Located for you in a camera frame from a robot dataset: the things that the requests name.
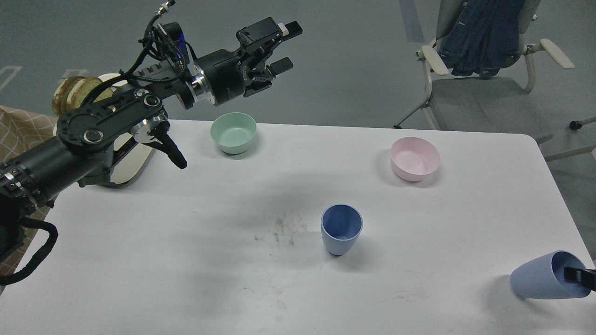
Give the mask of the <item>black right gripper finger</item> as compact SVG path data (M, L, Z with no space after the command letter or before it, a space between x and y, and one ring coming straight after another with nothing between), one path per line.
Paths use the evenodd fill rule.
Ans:
M596 270L564 267L564 279L581 285L583 288L596 290Z

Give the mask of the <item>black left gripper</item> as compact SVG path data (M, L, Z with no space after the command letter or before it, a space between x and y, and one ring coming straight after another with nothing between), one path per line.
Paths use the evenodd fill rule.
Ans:
M267 64L273 51L285 41L300 36L297 21L277 23L261 20L236 32L236 51L220 49L194 59L188 87L196 101L209 100L214 106L236 97L249 97L271 87L273 81L294 64L289 57Z

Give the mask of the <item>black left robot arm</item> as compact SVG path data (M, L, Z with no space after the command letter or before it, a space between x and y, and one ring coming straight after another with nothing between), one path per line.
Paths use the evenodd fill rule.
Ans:
M106 184L115 165L138 144L163 152L179 169L187 167L168 135L166 98L177 97L185 109L202 100L219 106L270 88L277 76L292 69L287 57L266 62L279 45L302 34L298 22L262 19L236 32L238 49L197 57L177 22L157 23L174 4L167 0L151 17L140 39L142 51L130 69L105 81L66 80L57 94L71 100L57 103L57 133L2 162L1 259L23 246L25 229L48 234L21 270L1 277L3 287L30 276L53 250L56 226L35 219L34 213L53 207L70 185Z

